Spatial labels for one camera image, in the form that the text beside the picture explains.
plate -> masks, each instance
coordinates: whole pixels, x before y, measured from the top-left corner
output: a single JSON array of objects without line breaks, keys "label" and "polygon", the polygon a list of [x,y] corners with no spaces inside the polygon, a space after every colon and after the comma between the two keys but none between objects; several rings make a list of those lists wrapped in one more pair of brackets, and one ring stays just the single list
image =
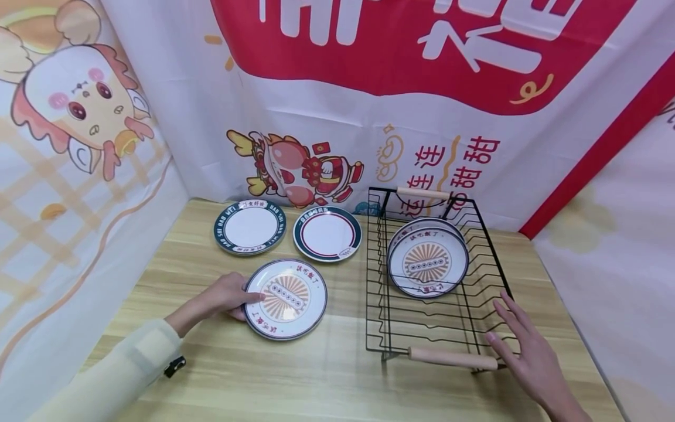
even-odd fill
[{"label": "plate", "polygon": [[221,248],[235,255],[257,255],[277,244],[286,232],[279,205],[262,199],[240,201],[225,208],[213,226]]},{"label": "plate", "polygon": [[450,223],[449,221],[444,220],[442,218],[422,217],[416,218],[411,222],[403,225],[400,229],[396,230],[396,233],[394,233],[394,236],[391,238],[391,242],[389,242],[389,250],[391,250],[393,246],[399,243],[399,241],[403,239],[403,237],[405,237],[405,235],[407,235],[408,233],[414,232],[415,230],[431,227],[438,227],[449,230],[450,232],[459,236],[459,238],[462,241],[465,241],[464,235],[462,234],[462,232],[460,232],[460,230],[457,227],[455,227],[453,223]]},{"label": "plate", "polygon": [[312,331],[328,301],[321,274],[298,259],[264,265],[251,276],[246,291],[265,293],[262,302],[244,305],[244,314],[258,334],[272,340],[293,340]]},{"label": "plate", "polygon": [[320,262],[351,257],[361,245],[361,226],[353,215],[337,207],[305,211],[293,227],[293,240],[300,252]]},{"label": "plate", "polygon": [[389,275],[404,293],[433,298],[448,293],[468,269],[466,245],[453,232],[430,227],[405,235],[389,254]]}]

cartoon character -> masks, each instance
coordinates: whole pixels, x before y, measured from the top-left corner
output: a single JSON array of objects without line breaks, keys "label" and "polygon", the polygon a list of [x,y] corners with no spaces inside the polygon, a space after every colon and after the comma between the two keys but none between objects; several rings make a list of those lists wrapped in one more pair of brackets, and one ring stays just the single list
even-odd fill
[{"label": "cartoon character", "polygon": [[37,140],[49,137],[92,174],[103,158],[106,181],[136,142],[153,138],[141,120],[149,107],[107,45],[96,11],[82,0],[18,0],[0,6],[0,80],[17,84],[11,116]]},{"label": "cartoon character", "polygon": [[[241,157],[253,157],[257,176],[247,178],[252,195],[276,194],[287,197],[297,208],[311,204],[326,205],[327,199],[344,202],[352,194],[352,184],[363,175],[363,164],[350,165],[337,155],[312,156],[307,147],[292,136],[264,136],[251,132],[248,136],[235,130],[227,138]],[[328,142],[312,146],[315,155],[330,153]]]}]

wooden table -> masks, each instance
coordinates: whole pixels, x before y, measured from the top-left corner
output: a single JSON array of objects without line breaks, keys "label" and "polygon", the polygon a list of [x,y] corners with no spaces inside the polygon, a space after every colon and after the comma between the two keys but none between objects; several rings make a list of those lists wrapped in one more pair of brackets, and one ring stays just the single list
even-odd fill
[{"label": "wooden table", "polygon": [[[224,253],[213,222],[222,204],[193,200],[183,210],[85,368],[147,319],[171,313],[218,275],[252,274],[266,261],[298,257],[291,233],[253,258]],[[289,224],[297,210],[286,209]],[[622,420],[531,243],[491,232],[516,301],[558,352],[574,394],[596,422]],[[245,323],[204,321],[186,337],[188,366],[162,377],[123,421],[546,421],[507,370],[472,374],[398,357],[383,365],[365,349],[366,253],[315,264],[327,281],[326,314],[310,335],[270,342]]]}]

fabric backdrop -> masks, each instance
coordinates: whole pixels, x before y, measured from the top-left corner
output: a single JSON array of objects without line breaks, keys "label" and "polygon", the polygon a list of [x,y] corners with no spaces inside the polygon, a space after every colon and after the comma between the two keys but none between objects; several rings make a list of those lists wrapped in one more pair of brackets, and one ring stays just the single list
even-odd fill
[{"label": "fabric backdrop", "polygon": [[175,168],[99,1],[0,1],[3,422],[93,349],[188,199]]},{"label": "fabric backdrop", "polygon": [[534,239],[634,422],[675,415],[672,180],[675,99]]},{"label": "fabric backdrop", "polygon": [[103,3],[192,195],[359,212],[371,185],[443,190],[507,230],[675,51],[674,0]]}]

plate rim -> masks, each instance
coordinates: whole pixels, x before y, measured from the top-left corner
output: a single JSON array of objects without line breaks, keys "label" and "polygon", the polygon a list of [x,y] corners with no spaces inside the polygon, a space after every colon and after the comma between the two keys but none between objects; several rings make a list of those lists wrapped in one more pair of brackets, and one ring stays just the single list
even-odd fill
[{"label": "plate rim", "polygon": [[466,245],[466,238],[464,237],[464,234],[453,223],[450,223],[448,220],[442,219],[440,217],[417,217],[417,218],[414,218],[414,219],[408,221],[403,226],[399,227],[398,230],[396,230],[394,232],[394,234],[391,235],[391,240],[389,241],[389,248],[391,248],[391,243],[396,238],[396,235],[401,232],[401,230],[403,230],[405,227],[409,226],[410,224],[414,224],[414,223],[417,223],[417,222],[420,222],[420,221],[423,221],[423,220],[442,221],[445,226],[451,228],[451,230],[450,230],[451,233],[453,233],[455,236],[457,236],[459,234],[459,236],[457,236],[457,237],[459,237],[459,239],[462,241],[462,243],[464,243]]},{"label": "plate rim", "polygon": [[[265,202],[267,203],[267,206],[265,207],[265,209],[268,210],[268,211],[269,211],[270,213],[272,213],[273,215],[276,215],[276,214],[274,214],[274,212],[273,212],[272,210],[269,209],[269,206],[270,206],[270,205],[273,205],[274,207],[276,207],[277,209],[279,209],[279,214],[283,217],[283,230],[281,231],[281,234],[279,235],[279,238],[278,238],[276,241],[270,243],[268,246],[266,246],[265,248],[262,248],[261,250],[256,250],[256,251],[254,251],[254,252],[235,252],[234,250],[229,249],[229,248],[225,247],[224,245],[222,245],[222,244],[220,243],[219,239],[220,239],[221,237],[218,236],[218,221],[221,219],[221,217],[223,216],[223,214],[224,214],[228,209],[230,209],[230,208],[232,208],[232,207],[235,207],[235,206],[238,206],[240,203],[246,202],[246,201],[265,201]],[[234,214],[236,214],[236,213],[238,213],[238,212],[240,212],[240,211],[243,211],[243,210],[240,209],[240,208],[237,208],[236,211],[234,211],[229,217],[226,217],[226,218],[225,218],[225,221],[223,222],[223,236],[222,236],[222,237],[227,238],[227,237],[225,236],[225,226],[226,226],[226,224],[227,224],[227,221],[228,221],[230,218],[232,218],[232,216],[233,216]],[[277,245],[279,244],[279,242],[281,242],[281,240],[284,239],[284,236],[286,235],[286,230],[287,230],[287,229],[288,229],[288,217],[286,217],[286,213],[284,213],[284,209],[281,208],[281,207],[279,206],[279,204],[277,204],[277,203],[275,203],[275,202],[273,202],[273,201],[269,201],[269,200],[267,200],[267,199],[242,199],[241,201],[236,201],[235,203],[232,203],[232,204],[228,205],[227,207],[225,207],[224,210],[222,210],[222,211],[220,212],[220,214],[218,214],[218,217],[216,217],[215,223],[213,224],[213,237],[215,238],[216,244],[217,244],[221,249],[223,249],[225,252],[230,253],[230,254],[232,254],[232,255],[236,255],[236,256],[238,256],[238,257],[252,257],[252,256],[255,256],[255,255],[259,255],[259,254],[261,254],[261,253],[267,252],[268,250],[271,250],[273,247],[277,246]]]},{"label": "plate rim", "polygon": [[[335,258],[322,258],[322,257],[315,257],[311,255],[310,252],[307,252],[305,249],[300,246],[300,243],[298,242],[298,236],[296,236],[296,231],[298,229],[298,225],[302,225],[303,223],[300,223],[300,219],[303,215],[307,214],[308,212],[312,211],[313,209],[317,208],[327,208],[328,211],[331,209],[337,209],[339,211],[342,211],[347,215],[347,220],[350,220],[350,223],[352,224],[352,227],[354,228],[354,233],[357,235],[355,236],[355,241],[356,241],[356,246],[351,246],[352,247],[352,252],[349,255],[346,255],[344,257],[341,256],[336,256]],[[322,263],[332,263],[332,262],[340,262],[344,261],[345,259],[350,258],[358,248],[361,247],[361,244],[363,243],[363,230],[361,229],[361,224],[358,222],[358,220],[347,210],[342,209],[340,207],[336,207],[334,205],[319,205],[317,207],[312,207],[310,209],[305,210],[302,214],[298,216],[298,219],[295,221],[293,224],[293,243],[296,245],[296,248],[306,257],[309,259],[313,259],[314,261],[322,262]]]},{"label": "plate rim", "polygon": [[303,331],[303,332],[300,333],[300,334],[296,334],[295,336],[292,336],[292,337],[286,337],[286,338],[280,338],[280,337],[270,336],[270,335],[268,335],[268,334],[266,334],[266,333],[263,333],[261,330],[259,330],[258,327],[256,327],[255,325],[253,325],[253,322],[250,320],[250,318],[248,317],[248,313],[246,312],[246,305],[249,305],[249,304],[248,304],[248,303],[244,303],[244,304],[242,305],[242,310],[243,310],[243,312],[244,312],[244,318],[246,318],[246,323],[248,324],[248,326],[251,327],[251,329],[253,329],[253,331],[255,331],[255,332],[256,332],[258,335],[260,335],[261,337],[265,337],[265,338],[267,338],[267,339],[269,339],[269,340],[273,340],[273,341],[276,341],[276,342],[287,342],[287,341],[289,341],[289,340],[295,340],[295,339],[298,339],[298,338],[300,338],[300,337],[304,337],[304,336],[306,336],[307,334],[309,334],[310,332],[312,332],[312,331],[319,325],[319,323],[321,322],[321,320],[323,319],[323,316],[324,316],[325,313],[326,313],[326,308],[328,307],[328,285],[326,284],[326,280],[323,278],[323,275],[321,275],[321,272],[319,272],[319,271],[316,269],[316,267],[314,267],[313,265],[311,265],[311,264],[309,264],[309,263],[307,263],[307,262],[305,262],[305,261],[302,261],[302,260],[300,260],[300,259],[297,259],[297,258],[280,258],[280,259],[275,259],[274,261],[270,261],[270,262],[268,262],[268,263],[266,263],[266,264],[264,264],[264,265],[261,265],[261,266],[260,266],[260,267],[259,267],[259,268],[258,268],[258,269],[257,269],[257,270],[249,277],[248,281],[247,281],[246,284],[244,285],[244,291],[247,292],[247,293],[249,293],[248,287],[249,287],[250,284],[253,282],[253,279],[255,279],[255,276],[258,275],[258,273],[260,273],[260,271],[262,271],[262,270],[263,270],[264,268],[266,268],[266,267],[269,267],[270,265],[274,265],[274,264],[276,264],[276,263],[284,262],[284,261],[294,261],[294,262],[302,263],[303,265],[306,265],[306,266],[310,267],[312,270],[314,270],[315,273],[319,274],[319,278],[320,278],[320,280],[321,280],[321,283],[323,284],[323,289],[324,289],[324,291],[325,291],[325,294],[324,294],[324,296],[325,296],[324,299],[325,299],[325,300],[323,301],[323,309],[321,310],[321,316],[320,316],[320,317],[319,317],[319,318],[318,318],[318,319],[317,319],[317,320],[316,320],[316,321],[315,321],[308,329],[306,329],[305,331]]},{"label": "plate rim", "polygon": [[[469,255],[468,255],[468,248],[466,247],[466,243],[464,243],[464,242],[462,241],[462,239],[460,239],[459,237],[457,237],[457,235],[456,235],[455,233],[453,233],[453,232],[451,232],[451,231],[449,231],[449,230],[446,230],[446,229],[443,229],[443,228],[439,228],[439,227],[436,227],[436,228],[433,228],[433,229],[434,229],[434,230],[440,230],[440,231],[442,231],[442,232],[448,233],[448,234],[452,235],[455,239],[457,239],[457,241],[459,241],[459,243],[462,245],[462,249],[464,250],[464,254],[466,255],[466,265],[464,266],[464,270],[463,270],[462,277],[461,277],[461,278],[460,278],[460,279],[459,279],[459,280],[458,280],[458,281],[457,281],[450,289],[448,289],[448,290],[446,290],[446,291],[444,291],[444,292],[440,292],[439,294],[433,294],[433,295],[428,295],[428,296],[418,296],[418,295],[415,295],[415,294],[411,294],[411,293],[408,292],[409,289],[401,287],[401,285],[399,285],[399,283],[396,282],[396,280],[394,279],[394,277],[393,277],[393,275],[392,275],[392,257],[394,256],[394,250],[395,250],[396,248],[398,248],[399,244],[401,243],[401,242],[398,242],[398,243],[394,246],[394,249],[391,249],[391,251],[390,251],[390,253],[389,253],[389,256],[387,257],[387,274],[388,274],[389,278],[391,279],[391,282],[394,283],[394,284],[396,285],[396,287],[397,287],[401,292],[403,292],[403,293],[405,293],[405,294],[407,294],[407,295],[409,295],[409,296],[411,296],[411,297],[414,297],[414,298],[419,298],[419,299],[437,298],[437,297],[439,297],[439,296],[443,296],[444,294],[448,294],[448,293],[450,293],[451,291],[455,290],[455,288],[457,288],[457,286],[459,286],[459,284],[460,284],[460,283],[464,280],[464,278],[466,277],[466,273],[468,272]],[[423,230],[428,230],[428,228],[426,228],[426,229],[413,230],[412,232],[410,232],[410,234],[414,234],[414,233],[417,233],[417,232],[422,232]]]}]

